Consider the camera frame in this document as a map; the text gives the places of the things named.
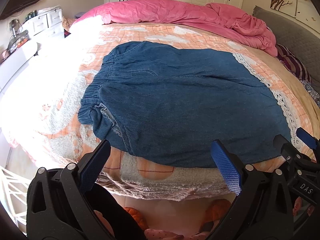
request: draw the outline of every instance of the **blue denim fabric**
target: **blue denim fabric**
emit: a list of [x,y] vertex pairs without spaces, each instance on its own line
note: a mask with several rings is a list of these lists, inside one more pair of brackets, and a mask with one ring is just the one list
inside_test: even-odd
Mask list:
[[217,138],[244,163],[279,156],[275,135],[291,139],[269,88],[231,53],[148,41],[104,57],[78,117],[112,146],[176,167],[216,167]]

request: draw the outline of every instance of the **white railing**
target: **white railing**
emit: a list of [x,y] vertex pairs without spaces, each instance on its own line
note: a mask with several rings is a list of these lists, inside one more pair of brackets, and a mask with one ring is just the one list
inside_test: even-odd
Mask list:
[[[3,184],[6,204],[9,208],[10,216],[13,222],[24,231],[27,215],[27,190],[31,183],[30,179],[21,177],[11,171],[6,170],[0,166],[0,181]],[[22,212],[17,213],[17,207],[12,202],[13,199],[17,199],[22,203],[19,205],[19,209],[23,209]]]

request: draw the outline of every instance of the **metal bolt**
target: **metal bolt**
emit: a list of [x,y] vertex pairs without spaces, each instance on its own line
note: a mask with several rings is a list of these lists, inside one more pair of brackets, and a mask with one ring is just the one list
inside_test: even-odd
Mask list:
[[250,164],[247,164],[247,165],[245,166],[245,169],[248,170],[248,171],[253,171],[253,166],[250,165]]
[[38,170],[38,173],[39,173],[39,174],[42,174],[42,173],[44,173],[44,171],[45,171],[45,168],[42,167],[42,168],[40,168],[40,169]]
[[76,165],[74,163],[70,163],[70,164],[68,164],[67,169],[73,170],[75,167],[76,167]]
[[278,174],[278,175],[282,175],[282,171],[281,171],[281,170],[279,170],[279,169],[276,169],[276,174]]

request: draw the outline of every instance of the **headboard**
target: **headboard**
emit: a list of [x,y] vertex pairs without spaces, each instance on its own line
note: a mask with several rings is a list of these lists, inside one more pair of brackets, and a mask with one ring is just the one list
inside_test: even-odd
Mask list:
[[320,38],[299,24],[258,6],[253,16],[263,20],[273,31],[277,43],[286,46],[301,60],[310,73],[312,86],[320,93]]

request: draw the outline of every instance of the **pink duvet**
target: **pink duvet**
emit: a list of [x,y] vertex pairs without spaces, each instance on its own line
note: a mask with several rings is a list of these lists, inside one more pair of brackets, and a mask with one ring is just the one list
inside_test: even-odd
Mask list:
[[206,6],[175,0],[129,0],[110,2],[93,8],[71,27],[84,19],[97,17],[101,24],[110,23],[168,23],[186,25],[209,31],[233,41],[262,49],[277,56],[276,38],[266,23],[243,10],[220,3]]

